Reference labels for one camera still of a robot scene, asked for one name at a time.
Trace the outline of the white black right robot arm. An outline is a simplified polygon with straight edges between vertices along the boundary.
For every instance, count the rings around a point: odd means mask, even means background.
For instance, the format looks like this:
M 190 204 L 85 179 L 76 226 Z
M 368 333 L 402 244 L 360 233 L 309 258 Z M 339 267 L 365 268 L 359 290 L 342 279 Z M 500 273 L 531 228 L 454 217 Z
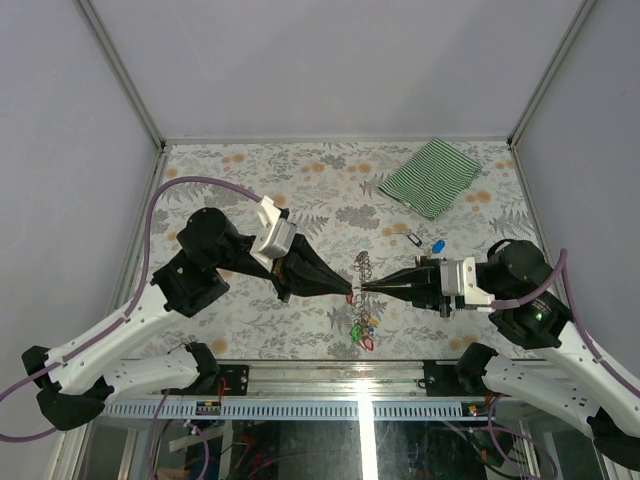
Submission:
M 639 380 L 586 332 L 573 299 L 561 301 L 551 285 L 568 278 L 567 254 L 554 266 L 530 241 L 495 243 L 484 262 L 473 257 L 419 257 L 414 267 L 362 284 L 447 317 L 485 312 L 512 344 L 551 362 L 571 383 L 517 367 L 495 349 L 471 343 L 459 358 L 458 387 L 467 394 L 493 392 L 524 401 L 564 421 L 590 439 L 603 456 L 639 468 Z

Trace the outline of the green key tag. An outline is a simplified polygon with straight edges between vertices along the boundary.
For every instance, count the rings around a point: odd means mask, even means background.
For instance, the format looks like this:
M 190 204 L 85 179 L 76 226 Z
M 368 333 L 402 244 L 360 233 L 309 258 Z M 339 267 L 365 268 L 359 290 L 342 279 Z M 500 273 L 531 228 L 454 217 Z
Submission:
M 363 336 L 362 326 L 360 324 L 355 324 L 351 328 L 351 330 L 349 332 L 349 335 L 350 335 L 351 341 L 353 343 L 358 343 L 361 340 L 362 336 Z

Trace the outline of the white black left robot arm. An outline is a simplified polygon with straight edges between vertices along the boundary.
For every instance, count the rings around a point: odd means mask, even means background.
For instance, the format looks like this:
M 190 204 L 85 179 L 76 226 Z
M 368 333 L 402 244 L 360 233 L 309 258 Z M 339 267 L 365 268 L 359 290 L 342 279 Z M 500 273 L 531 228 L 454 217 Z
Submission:
M 36 401 L 50 424 L 69 431 L 110 404 L 156 391 L 217 393 L 220 367 L 204 343 L 188 342 L 146 360 L 129 355 L 225 295 L 224 270 L 270 281 L 283 302 L 293 296 L 351 294 L 351 284 L 321 259 L 287 214 L 273 209 L 260 221 L 259 234 L 247 236 L 219 209 L 196 211 L 178 234 L 179 252 L 128 305 L 64 345 L 25 351 L 23 365 L 34 378 Z

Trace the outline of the red key tag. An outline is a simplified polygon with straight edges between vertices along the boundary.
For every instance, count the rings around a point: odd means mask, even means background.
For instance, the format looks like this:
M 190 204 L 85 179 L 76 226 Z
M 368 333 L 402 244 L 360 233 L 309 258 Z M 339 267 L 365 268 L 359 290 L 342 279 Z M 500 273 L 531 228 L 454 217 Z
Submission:
M 366 350 L 368 352 L 373 352 L 374 351 L 375 343 L 374 343 L 374 340 L 371 337 L 363 336 L 363 337 L 360 338 L 359 343 L 360 343 L 360 346 L 364 350 Z

